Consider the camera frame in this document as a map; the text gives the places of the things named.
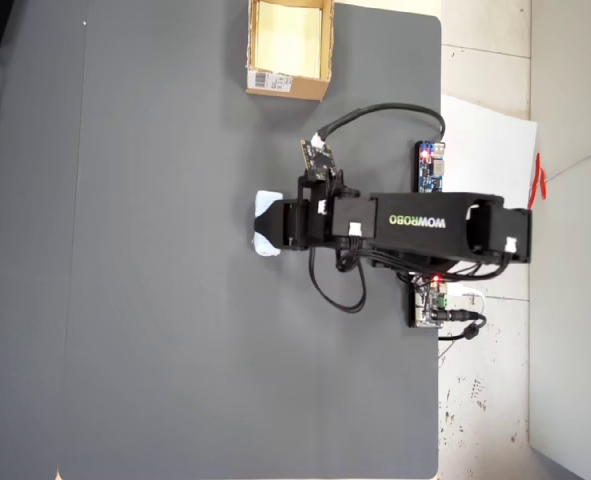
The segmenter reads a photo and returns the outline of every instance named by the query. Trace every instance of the gray table surface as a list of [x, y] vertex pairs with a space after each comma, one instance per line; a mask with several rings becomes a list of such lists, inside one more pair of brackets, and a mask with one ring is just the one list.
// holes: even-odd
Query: gray table surface
[[[301, 138], [439, 108], [439, 22], [337, 5], [318, 104], [246, 95], [245, 1], [60, 3], [18, 2], [0, 51], [0, 478], [432, 476], [436, 334], [392, 274], [349, 316], [306, 255], [250, 240]], [[382, 113], [331, 144], [351, 186], [406, 191], [433, 128]], [[359, 295], [331, 255], [317, 271]]]

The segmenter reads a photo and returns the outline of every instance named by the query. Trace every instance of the white floor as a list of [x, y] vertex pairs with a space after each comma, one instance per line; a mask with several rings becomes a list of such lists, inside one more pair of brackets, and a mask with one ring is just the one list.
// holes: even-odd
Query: white floor
[[[530, 118], [531, 0], [339, 1], [440, 16], [443, 93]], [[575, 478], [528, 444], [528, 268], [509, 270], [482, 285], [488, 327], [439, 360], [437, 479]]]

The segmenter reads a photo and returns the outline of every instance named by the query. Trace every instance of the white cable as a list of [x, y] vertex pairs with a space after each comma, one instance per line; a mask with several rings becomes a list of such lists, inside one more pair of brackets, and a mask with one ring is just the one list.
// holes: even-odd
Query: white cable
[[479, 313], [484, 313], [484, 310], [486, 310], [486, 295], [484, 295], [481, 291], [477, 290], [476, 288], [466, 287], [460, 283], [449, 283], [447, 294], [456, 297], [461, 297], [463, 295], [470, 294], [476, 295], [482, 299], [482, 310]]

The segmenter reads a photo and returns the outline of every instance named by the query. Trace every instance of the microcontroller board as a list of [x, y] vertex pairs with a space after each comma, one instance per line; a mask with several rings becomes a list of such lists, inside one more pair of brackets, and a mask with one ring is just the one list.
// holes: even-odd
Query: microcontroller board
[[441, 192], [444, 186], [444, 150], [446, 144], [419, 142], [416, 147], [416, 191]]
[[324, 182], [337, 175], [333, 152], [328, 145], [315, 147], [311, 142], [302, 140], [302, 153], [306, 165], [306, 175], [310, 180]]

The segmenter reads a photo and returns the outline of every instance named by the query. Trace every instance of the open cardboard box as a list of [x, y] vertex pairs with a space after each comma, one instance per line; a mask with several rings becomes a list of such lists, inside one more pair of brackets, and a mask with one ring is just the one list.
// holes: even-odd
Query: open cardboard box
[[334, 0], [249, 0], [247, 89], [321, 101], [331, 81]]

